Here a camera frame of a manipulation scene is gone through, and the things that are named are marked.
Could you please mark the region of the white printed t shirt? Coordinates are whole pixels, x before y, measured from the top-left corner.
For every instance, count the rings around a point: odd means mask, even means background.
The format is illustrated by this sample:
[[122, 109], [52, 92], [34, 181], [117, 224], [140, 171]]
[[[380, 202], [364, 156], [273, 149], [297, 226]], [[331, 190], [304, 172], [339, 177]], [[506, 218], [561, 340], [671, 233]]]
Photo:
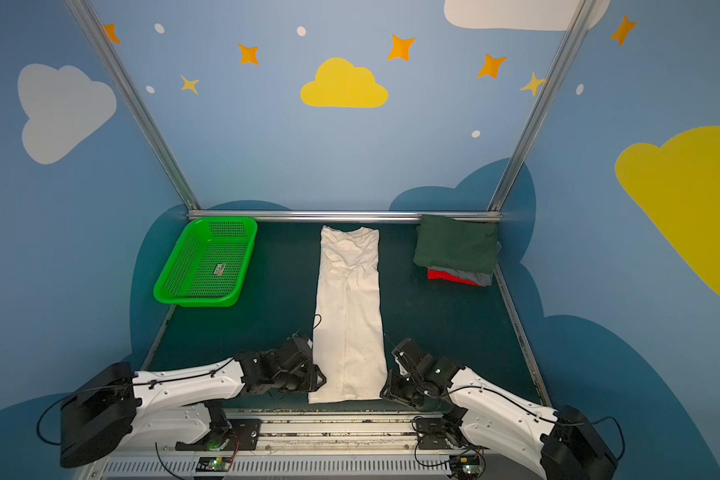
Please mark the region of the white printed t shirt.
[[324, 226], [313, 360], [326, 382], [311, 404], [377, 400], [387, 380], [379, 288], [380, 232]]

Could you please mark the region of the green plastic perforated basket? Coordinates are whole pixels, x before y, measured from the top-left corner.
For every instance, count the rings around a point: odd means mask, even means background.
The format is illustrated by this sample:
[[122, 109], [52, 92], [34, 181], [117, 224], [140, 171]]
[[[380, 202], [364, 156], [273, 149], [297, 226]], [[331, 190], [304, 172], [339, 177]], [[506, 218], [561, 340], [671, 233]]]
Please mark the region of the green plastic perforated basket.
[[[237, 303], [258, 232], [249, 217], [191, 221], [182, 231], [153, 288], [154, 298], [184, 308], [225, 308]], [[217, 264], [225, 264], [214, 276]]]

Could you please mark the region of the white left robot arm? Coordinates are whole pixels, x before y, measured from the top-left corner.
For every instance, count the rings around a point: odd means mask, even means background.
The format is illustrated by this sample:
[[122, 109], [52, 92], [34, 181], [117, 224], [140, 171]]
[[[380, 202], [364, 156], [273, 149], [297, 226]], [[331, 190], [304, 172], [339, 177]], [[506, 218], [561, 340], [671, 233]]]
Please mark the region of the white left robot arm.
[[168, 445], [178, 451], [239, 451], [254, 435], [238, 428], [223, 401], [312, 393], [327, 382], [311, 341], [292, 336], [275, 349], [237, 354], [209, 365], [135, 371], [115, 363], [60, 401], [59, 463], [73, 469], [119, 447]]

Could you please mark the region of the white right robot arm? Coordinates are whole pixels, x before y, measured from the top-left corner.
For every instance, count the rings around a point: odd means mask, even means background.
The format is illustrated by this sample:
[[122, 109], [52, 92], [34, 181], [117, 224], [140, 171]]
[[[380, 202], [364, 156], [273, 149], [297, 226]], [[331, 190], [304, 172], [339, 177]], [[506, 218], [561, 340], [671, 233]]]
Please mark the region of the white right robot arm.
[[435, 358], [410, 338], [392, 354], [397, 366], [388, 374], [382, 398], [419, 412], [442, 408], [437, 418], [413, 419], [415, 448], [467, 451], [465, 460], [448, 462], [456, 476], [480, 476], [486, 450], [540, 479], [611, 479], [616, 473], [621, 457], [579, 410], [525, 400], [457, 361]]

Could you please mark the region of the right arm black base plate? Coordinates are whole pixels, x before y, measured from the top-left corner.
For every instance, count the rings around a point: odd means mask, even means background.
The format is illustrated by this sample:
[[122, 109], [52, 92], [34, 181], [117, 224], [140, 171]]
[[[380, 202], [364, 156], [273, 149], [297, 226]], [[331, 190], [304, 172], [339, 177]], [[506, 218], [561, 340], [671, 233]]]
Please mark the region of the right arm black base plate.
[[416, 416], [411, 424], [417, 436], [419, 449], [452, 450], [464, 445], [456, 425], [444, 418]]

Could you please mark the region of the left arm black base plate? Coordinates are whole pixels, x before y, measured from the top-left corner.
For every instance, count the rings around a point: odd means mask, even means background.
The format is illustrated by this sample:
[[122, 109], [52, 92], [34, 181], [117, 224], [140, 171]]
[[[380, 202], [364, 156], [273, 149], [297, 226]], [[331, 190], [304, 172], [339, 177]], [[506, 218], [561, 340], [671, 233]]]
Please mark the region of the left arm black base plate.
[[210, 430], [193, 443], [177, 442], [176, 451], [235, 452], [256, 449], [261, 421], [258, 419], [226, 419], [212, 421]]

